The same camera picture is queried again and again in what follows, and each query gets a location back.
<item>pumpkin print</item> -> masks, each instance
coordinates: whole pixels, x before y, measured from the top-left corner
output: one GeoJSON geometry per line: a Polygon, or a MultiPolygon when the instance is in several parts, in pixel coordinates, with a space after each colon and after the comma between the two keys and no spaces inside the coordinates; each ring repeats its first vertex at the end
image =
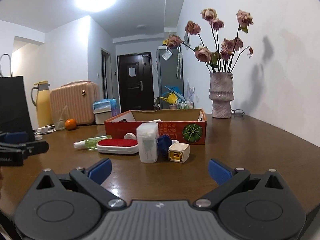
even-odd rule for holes
{"type": "Polygon", "coordinates": [[[202,127],[199,124],[190,123],[183,128],[182,136],[188,143],[197,142],[202,136],[202,127]]]}

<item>yellow toy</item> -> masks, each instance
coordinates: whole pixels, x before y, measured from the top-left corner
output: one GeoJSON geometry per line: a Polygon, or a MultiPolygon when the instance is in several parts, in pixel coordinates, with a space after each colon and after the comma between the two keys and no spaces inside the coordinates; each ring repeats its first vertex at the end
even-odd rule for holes
{"type": "Polygon", "coordinates": [[[169,93],[168,97],[167,98],[164,98],[164,97],[160,97],[162,100],[166,101],[168,104],[170,105],[174,105],[177,103],[177,96],[175,93],[169,93]]]}

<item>pink suitcase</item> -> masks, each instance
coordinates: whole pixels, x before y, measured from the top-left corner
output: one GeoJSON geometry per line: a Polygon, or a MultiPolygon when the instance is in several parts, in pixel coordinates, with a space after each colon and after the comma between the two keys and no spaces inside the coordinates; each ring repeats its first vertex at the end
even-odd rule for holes
{"type": "Polygon", "coordinates": [[[99,86],[90,81],[68,83],[50,93],[52,115],[68,106],[68,118],[75,119],[77,124],[94,122],[92,104],[99,100],[99,86]]]}

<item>yellow thermos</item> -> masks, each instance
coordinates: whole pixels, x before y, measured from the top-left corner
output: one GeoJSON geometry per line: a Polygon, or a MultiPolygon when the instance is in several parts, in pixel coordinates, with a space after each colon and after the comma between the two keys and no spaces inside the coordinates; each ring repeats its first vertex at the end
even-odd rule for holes
{"type": "Polygon", "coordinates": [[[50,90],[47,81],[40,81],[35,83],[36,87],[31,89],[31,100],[37,111],[37,119],[39,127],[53,124],[50,107],[50,90]],[[32,92],[34,89],[38,90],[36,102],[33,100],[32,92]]]}

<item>glass cup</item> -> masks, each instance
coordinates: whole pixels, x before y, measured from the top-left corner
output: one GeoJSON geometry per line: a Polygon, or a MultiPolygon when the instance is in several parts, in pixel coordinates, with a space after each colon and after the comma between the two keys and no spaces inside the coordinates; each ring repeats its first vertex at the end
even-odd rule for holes
{"type": "Polygon", "coordinates": [[[62,110],[53,112],[52,120],[57,131],[65,129],[65,122],[68,120],[68,106],[65,106],[62,110]]]}

